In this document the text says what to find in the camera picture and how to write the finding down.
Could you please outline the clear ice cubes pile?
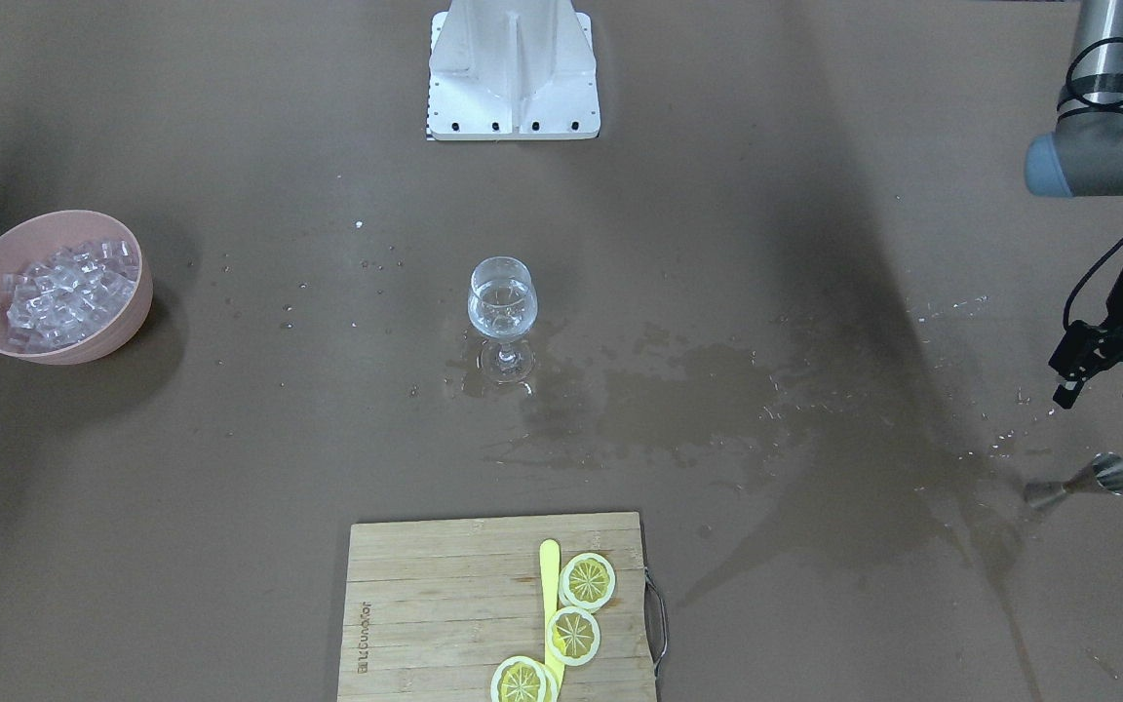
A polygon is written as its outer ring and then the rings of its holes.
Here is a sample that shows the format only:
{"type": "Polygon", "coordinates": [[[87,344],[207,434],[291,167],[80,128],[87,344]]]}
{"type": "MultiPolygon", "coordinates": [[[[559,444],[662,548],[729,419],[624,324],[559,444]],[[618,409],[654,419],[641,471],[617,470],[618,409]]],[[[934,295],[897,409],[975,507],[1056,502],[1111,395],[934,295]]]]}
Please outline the clear ice cubes pile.
{"type": "Polygon", "coordinates": [[[141,281],[141,257],[129,241],[62,246],[1,276],[6,345],[49,354],[101,332],[128,306],[141,281]]]}

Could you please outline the yellow plastic knife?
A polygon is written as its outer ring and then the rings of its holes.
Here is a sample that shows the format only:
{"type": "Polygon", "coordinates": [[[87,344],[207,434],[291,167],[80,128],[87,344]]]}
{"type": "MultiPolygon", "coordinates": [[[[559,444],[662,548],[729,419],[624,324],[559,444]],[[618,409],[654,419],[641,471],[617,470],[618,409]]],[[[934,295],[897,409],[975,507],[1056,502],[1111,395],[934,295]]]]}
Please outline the yellow plastic knife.
{"type": "Polygon", "coordinates": [[[550,676],[549,701],[557,701],[562,692],[565,666],[549,648],[549,622],[559,609],[559,573],[562,573],[562,548],[556,539],[544,539],[538,550],[540,586],[544,604],[544,668],[550,676]]]}

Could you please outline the lemon slice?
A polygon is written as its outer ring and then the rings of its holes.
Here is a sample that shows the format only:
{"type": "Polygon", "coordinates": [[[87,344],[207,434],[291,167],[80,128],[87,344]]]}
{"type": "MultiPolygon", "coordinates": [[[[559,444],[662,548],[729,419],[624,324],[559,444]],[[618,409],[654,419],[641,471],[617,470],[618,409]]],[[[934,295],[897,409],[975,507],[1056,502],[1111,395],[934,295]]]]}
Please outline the lemon slice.
{"type": "Polygon", "coordinates": [[[601,642],[599,620],[585,608],[562,607],[545,624],[545,650],[566,667],[588,665],[601,642]]]}
{"type": "Polygon", "coordinates": [[[557,701],[558,685],[553,671],[526,656],[500,662],[491,676],[487,698],[491,702],[557,701]]]}
{"type": "Polygon", "coordinates": [[[567,560],[559,572],[559,601],[596,613],[606,607],[617,589],[617,572],[606,556],[585,551],[567,560]]]}

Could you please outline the bamboo cutting board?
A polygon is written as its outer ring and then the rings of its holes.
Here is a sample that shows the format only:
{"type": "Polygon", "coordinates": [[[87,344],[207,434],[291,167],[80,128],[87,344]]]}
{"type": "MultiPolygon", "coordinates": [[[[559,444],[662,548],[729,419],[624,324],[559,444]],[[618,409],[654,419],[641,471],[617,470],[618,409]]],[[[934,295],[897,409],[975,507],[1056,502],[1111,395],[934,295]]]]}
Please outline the bamboo cutting board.
{"type": "Polygon", "coordinates": [[[617,572],[597,616],[604,642],[566,672],[562,701],[655,701],[658,644],[637,512],[351,525],[335,698],[487,701],[500,662],[544,659],[547,539],[562,560],[594,551],[617,572]]]}

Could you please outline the steel double jigger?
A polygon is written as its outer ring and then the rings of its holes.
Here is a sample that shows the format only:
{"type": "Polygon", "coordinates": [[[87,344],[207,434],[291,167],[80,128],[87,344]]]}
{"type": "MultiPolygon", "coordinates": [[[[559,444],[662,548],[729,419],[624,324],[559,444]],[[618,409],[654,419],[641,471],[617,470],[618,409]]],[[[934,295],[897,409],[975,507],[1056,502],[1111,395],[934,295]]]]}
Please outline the steel double jigger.
{"type": "Polygon", "coordinates": [[[1065,499],[1081,493],[1123,496],[1123,457],[1114,452],[1098,453],[1072,477],[1061,483],[1029,483],[1022,496],[1026,505],[1046,512],[1060,505],[1065,499]]]}

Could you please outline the pink bowl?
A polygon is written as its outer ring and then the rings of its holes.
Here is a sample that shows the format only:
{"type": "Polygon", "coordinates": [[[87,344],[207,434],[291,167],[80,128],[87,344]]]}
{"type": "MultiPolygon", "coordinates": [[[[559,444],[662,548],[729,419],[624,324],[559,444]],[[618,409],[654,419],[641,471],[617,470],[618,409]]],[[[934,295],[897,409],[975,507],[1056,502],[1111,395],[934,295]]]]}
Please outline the pink bowl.
{"type": "Polygon", "coordinates": [[[141,329],[153,280],[112,216],[65,210],[0,236],[0,354],[43,365],[101,359],[141,329]]]}

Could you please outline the clear wine glass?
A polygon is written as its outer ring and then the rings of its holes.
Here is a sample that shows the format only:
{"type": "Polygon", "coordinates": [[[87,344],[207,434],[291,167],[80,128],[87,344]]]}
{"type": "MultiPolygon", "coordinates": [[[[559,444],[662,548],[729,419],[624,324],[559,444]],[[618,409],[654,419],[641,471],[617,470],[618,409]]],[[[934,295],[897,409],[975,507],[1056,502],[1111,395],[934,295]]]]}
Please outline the clear wine glass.
{"type": "Polygon", "coordinates": [[[508,385],[527,379],[535,355],[527,332],[538,314],[533,277],[521,259],[484,259],[471,275],[468,319],[483,338],[478,366],[485,377],[508,385]]]}

